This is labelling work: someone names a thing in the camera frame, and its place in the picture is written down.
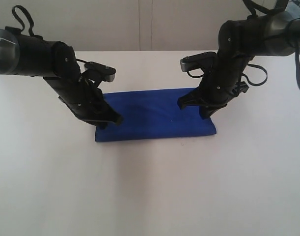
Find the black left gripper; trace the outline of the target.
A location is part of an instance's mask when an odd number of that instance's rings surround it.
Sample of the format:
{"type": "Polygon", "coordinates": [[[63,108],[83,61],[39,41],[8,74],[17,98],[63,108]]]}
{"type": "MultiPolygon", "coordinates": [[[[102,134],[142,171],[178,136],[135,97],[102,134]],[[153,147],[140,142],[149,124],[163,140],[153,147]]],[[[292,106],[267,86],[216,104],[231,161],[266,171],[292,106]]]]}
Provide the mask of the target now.
{"type": "Polygon", "coordinates": [[[98,88],[103,79],[100,73],[44,77],[77,119],[101,130],[106,129],[108,122],[120,125],[123,121],[122,115],[107,104],[98,88]]]}

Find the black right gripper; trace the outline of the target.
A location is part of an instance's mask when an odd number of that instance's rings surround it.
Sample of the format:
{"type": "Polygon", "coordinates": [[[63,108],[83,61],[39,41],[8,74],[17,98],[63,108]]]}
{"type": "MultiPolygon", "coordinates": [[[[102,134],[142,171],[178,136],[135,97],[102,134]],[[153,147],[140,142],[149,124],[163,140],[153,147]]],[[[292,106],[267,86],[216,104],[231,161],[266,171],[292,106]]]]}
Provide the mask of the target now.
{"type": "Polygon", "coordinates": [[[212,66],[210,73],[201,81],[198,88],[178,98],[177,105],[181,110],[187,106],[199,106],[200,117],[208,119],[215,112],[227,106],[233,87],[254,56],[201,53],[197,57],[199,60],[211,61],[209,63],[212,66]]]}

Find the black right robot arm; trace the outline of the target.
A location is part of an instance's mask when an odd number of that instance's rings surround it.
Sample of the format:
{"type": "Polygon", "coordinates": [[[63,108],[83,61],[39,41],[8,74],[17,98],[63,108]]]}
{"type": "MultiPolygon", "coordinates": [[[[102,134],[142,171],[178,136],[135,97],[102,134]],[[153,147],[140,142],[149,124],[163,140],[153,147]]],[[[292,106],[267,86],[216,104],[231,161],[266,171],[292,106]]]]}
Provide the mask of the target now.
{"type": "Polygon", "coordinates": [[[178,106],[199,107],[203,119],[224,108],[249,86],[261,86],[246,78],[247,66],[255,56],[285,57],[295,55],[296,81],[300,90],[300,18],[283,11],[275,15],[248,17],[246,20],[227,21],[218,33],[218,51],[205,52],[181,59],[183,72],[202,70],[199,86],[178,99],[178,106]]]}

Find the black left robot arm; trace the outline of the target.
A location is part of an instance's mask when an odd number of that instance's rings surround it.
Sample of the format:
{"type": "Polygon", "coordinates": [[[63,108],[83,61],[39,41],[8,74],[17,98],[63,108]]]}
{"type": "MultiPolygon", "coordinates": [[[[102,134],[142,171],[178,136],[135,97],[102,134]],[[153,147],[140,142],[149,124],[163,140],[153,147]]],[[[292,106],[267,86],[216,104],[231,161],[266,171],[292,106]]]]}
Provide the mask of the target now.
{"type": "Polygon", "coordinates": [[[18,28],[0,29],[0,75],[42,77],[79,120],[105,129],[123,117],[104,99],[101,82],[112,82],[116,69],[93,61],[79,66],[71,46],[27,36],[18,28]]]}

